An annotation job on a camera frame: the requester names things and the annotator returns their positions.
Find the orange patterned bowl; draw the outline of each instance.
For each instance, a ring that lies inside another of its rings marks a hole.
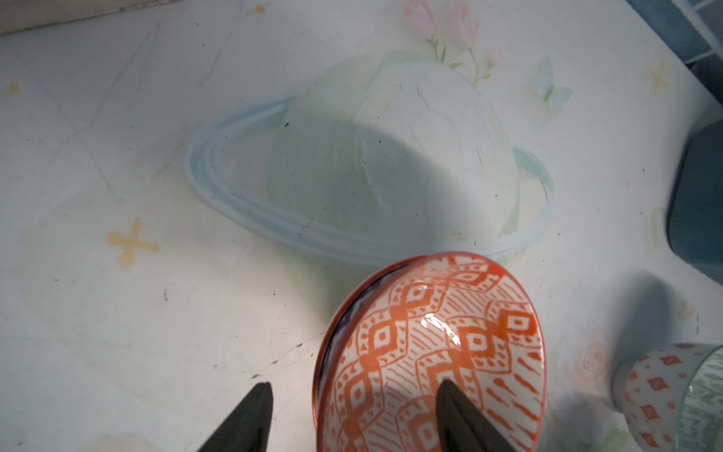
[[[452,380],[518,451],[536,445],[546,385],[530,299],[466,252],[415,257],[337,312],[314,377],[317,450],[439,451],[435,395]]]

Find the table surface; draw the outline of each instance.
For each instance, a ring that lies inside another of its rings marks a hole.
[[[683,145],[722,109],[623,0],[473,14],[476,52],[504,57],[479,91],[557,190],[546,234],[507,264],[547,347],[540,450],[636,450],[607,407],[621,347],[723,343],[723,288],[664,238]],[[314,450],[317,351],[370,269],[237,226],[190,192],[181,154],[204,121],[378,48],[430,50],[401,1],[184,0],[0,38],[1,450],[192,451],[259,381],[269,449]],[[545,55],[574,90],[558,119],[528,95]],[[121,265],[107,234],[136,218],[158,246]]]

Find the ceramic cup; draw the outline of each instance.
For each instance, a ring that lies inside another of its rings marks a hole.
[[[623,363],[612,397],[644,451],[723,450],[720,345],[671,344]]]
[[[443,380],[513,449],[534,450],[546,367],[539,322],[519,283],[465,252],[414,258],[371,280],[322,343],[317,450],[440,451],[435,395]]]

